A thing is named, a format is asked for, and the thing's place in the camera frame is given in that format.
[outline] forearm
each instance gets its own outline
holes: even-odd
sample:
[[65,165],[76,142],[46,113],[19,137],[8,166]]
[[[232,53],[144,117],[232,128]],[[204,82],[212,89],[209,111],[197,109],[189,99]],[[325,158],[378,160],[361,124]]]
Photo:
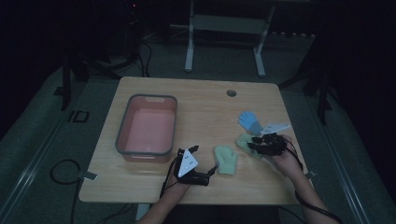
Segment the forearm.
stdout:
[[[320,209],[329,211],[323,201],[319,198],[309,180],[302,174],[291,180],[297,194],[307,203]],[[308,224],[311,223],[338,223],[334,219],[327,217],[315,210],[303,206],[304,215]]]
[[181,196],[166,193],[137,221],[138,224],[160,224],[166,219],[170,211],[180,202]]

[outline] pink plastic bin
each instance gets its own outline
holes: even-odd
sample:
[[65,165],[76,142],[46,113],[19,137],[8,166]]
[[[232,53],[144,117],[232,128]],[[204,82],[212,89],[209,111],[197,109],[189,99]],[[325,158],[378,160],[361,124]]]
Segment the pink plastic bin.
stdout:
[[177,99],[169,95],[133,95],[116,140],[127,161],[167,162],[173,148]]

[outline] person's arm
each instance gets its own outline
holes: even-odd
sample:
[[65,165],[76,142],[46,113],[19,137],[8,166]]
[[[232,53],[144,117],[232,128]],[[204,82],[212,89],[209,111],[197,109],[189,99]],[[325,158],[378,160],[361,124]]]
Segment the person's arm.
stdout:
[[[173,176],[173,172],[169,178],[168,186],[176,183],[177,180]],[[189,189],[190,185],[176,183],[174,186],[170,187],[165,191],[163,196],[158,202],[156,202],[152,207],[143,215],[140,220],[136,223],[138,224],[161,224],[165,221],[166,217],[170,211],[181,201],[186,191]]]
[[[291,139],[283,135],[283,137],[291,142]],[[294,148],[291,146],[290,143],[287,145],[288,149],[290,149],[293,153],[296,154]],[[307,203],[314,205],[317,208],[329,211],[323,201],[319,198],[317,193],[315,192],[314,188],[312,187],[309,180],[304,175],[303,171],[301,170],[299,163],[297,160],[291,155],[291,152],[285,150],[284,153],[280,156],[271,157],[271,160],[274,161],[276,168],[286,175],[290,180],[297,194]],[[303,212],[308,224],[311,223],[324,223],[324,224],[336,224],[338,223],[331,217],[327,217],[315,210],[307,208],[303,206]]]

